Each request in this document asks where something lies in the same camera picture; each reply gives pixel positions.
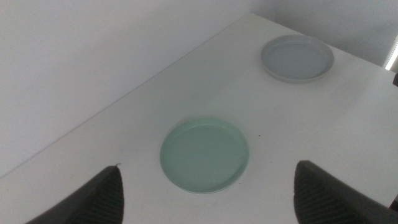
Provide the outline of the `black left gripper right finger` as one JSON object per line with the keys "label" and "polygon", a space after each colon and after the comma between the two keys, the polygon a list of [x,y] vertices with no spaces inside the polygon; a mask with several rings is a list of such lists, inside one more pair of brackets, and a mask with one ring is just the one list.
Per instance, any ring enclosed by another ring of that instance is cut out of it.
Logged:
{"label": "black left gripper right finger", "polygon": [[300,224],[397,224],[397,212],[338,180],[311,161],[299,161],[294,210]]}

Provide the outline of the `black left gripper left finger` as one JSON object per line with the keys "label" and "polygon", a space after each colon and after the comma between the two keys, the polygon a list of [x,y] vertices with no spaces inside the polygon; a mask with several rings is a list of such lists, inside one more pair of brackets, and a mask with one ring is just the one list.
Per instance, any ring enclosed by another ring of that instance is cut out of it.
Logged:
{"label": "black left gripper left finger", "polygon": [[122,224],[124,189],[118,166],[108,166],[28,224]]}

